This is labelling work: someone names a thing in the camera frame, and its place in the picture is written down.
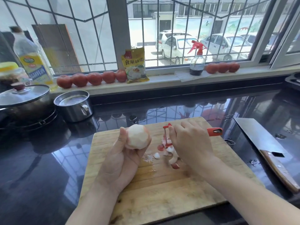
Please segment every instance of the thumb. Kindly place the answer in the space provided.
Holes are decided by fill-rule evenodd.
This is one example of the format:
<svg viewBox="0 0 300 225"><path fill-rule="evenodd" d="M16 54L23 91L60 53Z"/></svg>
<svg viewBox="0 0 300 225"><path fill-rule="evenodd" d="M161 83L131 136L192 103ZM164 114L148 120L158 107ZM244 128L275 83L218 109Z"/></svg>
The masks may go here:
<svg viewBox="0 0 300 225"><path fill-rule="evenodd" d="M126 140L127 140L126 129L124 127L121 127L119 137L116 140L116 142L114 143L114 145L111 149L111 152L113 154L118 154L118 153L122 152L122 150L126 144Z"/></svg>
<svg viewBox="0 0 300 225"><path fill-rule="evenodd" d="M169 132L170 132L170 139L172 141L172 144L175 146L177 144L177 133L173 126L169 126Z"/></svg>

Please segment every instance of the food packet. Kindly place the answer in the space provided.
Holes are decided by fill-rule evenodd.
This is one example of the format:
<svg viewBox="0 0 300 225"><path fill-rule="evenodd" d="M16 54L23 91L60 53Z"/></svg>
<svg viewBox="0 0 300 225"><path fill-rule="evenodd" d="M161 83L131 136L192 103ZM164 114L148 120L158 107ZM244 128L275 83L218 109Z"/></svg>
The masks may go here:
<svg viewBox="0 0 300 225"><path fill-rule="evenodd" d="M127 74L127 83L144 82L149 78L146 75L145 69L145 49L137 48L125 50L122 55L122 62Z"/></svg>

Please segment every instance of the window sill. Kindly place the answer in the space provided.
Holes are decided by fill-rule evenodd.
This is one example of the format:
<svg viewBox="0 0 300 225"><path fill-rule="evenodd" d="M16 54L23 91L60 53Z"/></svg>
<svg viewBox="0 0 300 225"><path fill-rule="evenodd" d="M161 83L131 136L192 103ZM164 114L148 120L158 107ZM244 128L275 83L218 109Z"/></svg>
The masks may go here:
<svg viewBox="0 0 300 225"><path fill-rule="evenodd" d="M81 87L81 88L78 88L73 85L72 88L69 89L58 88L57 90L51 92L51 94L53 97L55 97L59 94L71 90L86 90L90 93L90 95L102 95L102 94L123 93L123 92L138 91L138 90L149 90L155 88L211 84L216 82L228 82L228 81L236 81L236 80L244 80L244 79L281 76L281 75L288 75L297 71L300 71L300 65L284 67L279 69L270 69L270 66L249 67L249 68L240 68L239 71L236 73L216 73L216 74L211 74L205 78L200 78L200 79L186 81L186 82L181 82L180 79L176 77L174 74L155 75L155 76L150 76L149 77L150 80L146 82L132 83L132 84L119 83L119 82L106 84L105 82L103 82L99 86L88 85L86 87Z"/></svg>

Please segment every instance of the cleaver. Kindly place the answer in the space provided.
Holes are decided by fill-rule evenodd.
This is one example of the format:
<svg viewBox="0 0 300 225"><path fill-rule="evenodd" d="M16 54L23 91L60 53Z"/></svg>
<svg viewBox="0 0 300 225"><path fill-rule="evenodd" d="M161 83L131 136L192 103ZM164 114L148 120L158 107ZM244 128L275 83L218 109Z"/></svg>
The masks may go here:
<svg viewBox="0 0 300 225"><path fill-rule="evenodd" d="M282 163L275 157L275 155L283 157L284 154L287 154L287 151L282 145L255 119L234 117L234 120L255 145L283 184L292 193L299 193L300 186L292 178Z"/></svg>

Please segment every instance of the pot handle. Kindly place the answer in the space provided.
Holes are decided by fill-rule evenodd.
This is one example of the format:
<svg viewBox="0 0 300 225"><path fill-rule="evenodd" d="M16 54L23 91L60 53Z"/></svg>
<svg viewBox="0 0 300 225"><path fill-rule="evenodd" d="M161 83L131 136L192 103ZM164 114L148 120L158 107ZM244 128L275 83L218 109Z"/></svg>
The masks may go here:
<svg viewBox="0 0 300 225"><path fill-rule="evenodd" d="M80 105L81 111L83 113L84 116L88 116L90 115L90 110L88 108L88 105Z"/></svg>

